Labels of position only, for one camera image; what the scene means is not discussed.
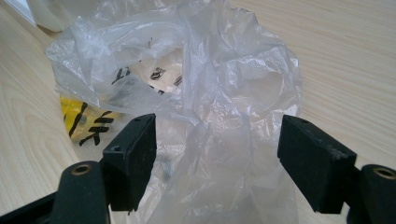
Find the screw hole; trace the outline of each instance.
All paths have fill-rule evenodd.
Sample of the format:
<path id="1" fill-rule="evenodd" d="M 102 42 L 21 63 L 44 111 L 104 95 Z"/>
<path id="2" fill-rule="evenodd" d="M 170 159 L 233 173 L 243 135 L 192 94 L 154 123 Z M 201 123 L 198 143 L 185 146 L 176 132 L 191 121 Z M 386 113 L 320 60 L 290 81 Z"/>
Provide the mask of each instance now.
<path id="1" fill-rule="evenodd" d="M 375 167 L 374 172 L 386 179 L 396 180 L 396 174 L 387 168 Z"/>
<path id="2" fill-rule="evenodd" d="M 72 170 L 72 175 L 85 175 L 91 170 L 89 164 L 81 164 Z"/>
<path id="3" fill-rule="evenodd" d="M 121 151 L 121 147 L 120 146 L 112 147 L 111 150 L 113 150 L 113 151 Z"/>

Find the clear plastic bag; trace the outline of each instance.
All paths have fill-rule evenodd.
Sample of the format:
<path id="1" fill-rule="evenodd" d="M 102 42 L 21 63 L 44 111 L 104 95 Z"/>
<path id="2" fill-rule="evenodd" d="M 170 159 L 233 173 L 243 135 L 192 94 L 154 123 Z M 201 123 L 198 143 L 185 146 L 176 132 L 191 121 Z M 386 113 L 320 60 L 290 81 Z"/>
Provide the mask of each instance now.
<path id="1" fill-rule="evenodd" d="M 157 115 L 152 177 L 120 223 L 298 222 L 276 157 L 282 116 L 299 111 L 298 61 L 253 13 L 227 1 L 107 0 L 46 54 L 60 94 L 122 115 L 106 138 Z M 100 158 L 106 142 L 76 152 Z"/>

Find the wooden table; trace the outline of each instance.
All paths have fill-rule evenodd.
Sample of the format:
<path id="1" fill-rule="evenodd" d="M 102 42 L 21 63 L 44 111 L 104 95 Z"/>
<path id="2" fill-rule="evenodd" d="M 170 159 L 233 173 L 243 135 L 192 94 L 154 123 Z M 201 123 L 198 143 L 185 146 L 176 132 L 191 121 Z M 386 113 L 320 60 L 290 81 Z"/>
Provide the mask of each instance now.
<path id="1" fill-rule="evenodd" d="M 396 1 L 243 0 L 300 59 L 301 116 L 355 150 L 357 166 L 396 169 Z M 54 39 L 0 2 L 0 215 L 52 193 L 78 161 L 44 48 Z M 296 190 L 300 223 L 315 214 Z"/>

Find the wood grain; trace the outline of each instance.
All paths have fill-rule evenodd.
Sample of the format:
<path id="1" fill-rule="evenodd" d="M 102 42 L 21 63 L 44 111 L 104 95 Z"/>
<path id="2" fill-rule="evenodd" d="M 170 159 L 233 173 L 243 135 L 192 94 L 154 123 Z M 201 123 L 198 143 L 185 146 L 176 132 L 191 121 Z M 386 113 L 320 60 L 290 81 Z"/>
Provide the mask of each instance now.
<path id="1" fill-rule="evenodd" d="M 241 0 L 297 54 L 301 117 L 359 154 L 357 166 L 396 169 L 396 1 Z M 44 48 L 54 38 L 0 2 L 0 215 L 53 192 L 78 160 L 64 130 Z M 300 223 L 315 214 L 296 190 Z"/>
<path id="2" fill-rule="evenodd" d="M 52 40 L 0 2 L 0 214 L 52 193 L 78 161 L 44 48 Z"/>

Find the brass insert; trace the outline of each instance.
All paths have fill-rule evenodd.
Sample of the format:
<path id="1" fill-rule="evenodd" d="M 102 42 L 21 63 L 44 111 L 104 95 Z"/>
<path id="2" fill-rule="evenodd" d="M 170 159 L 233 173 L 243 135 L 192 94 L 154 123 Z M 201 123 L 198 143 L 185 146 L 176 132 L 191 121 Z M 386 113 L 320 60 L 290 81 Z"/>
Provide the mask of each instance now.
<path id="1" fill-rule="evenodd" d="M 72 175 L 85 175 L 91 170 L 90 164 L 81 164 L 73 168 Z"/>
<path id="2" fill-rule="evenodd" d="M 386 179 L 396 180 L 395 172 L 393 172 L 390 169 L 383 168 L 383 167 L 375 167 L 373 170 L 374 170 L 374 173 L 376 173 L 377 175 L 380 175 Z"/>

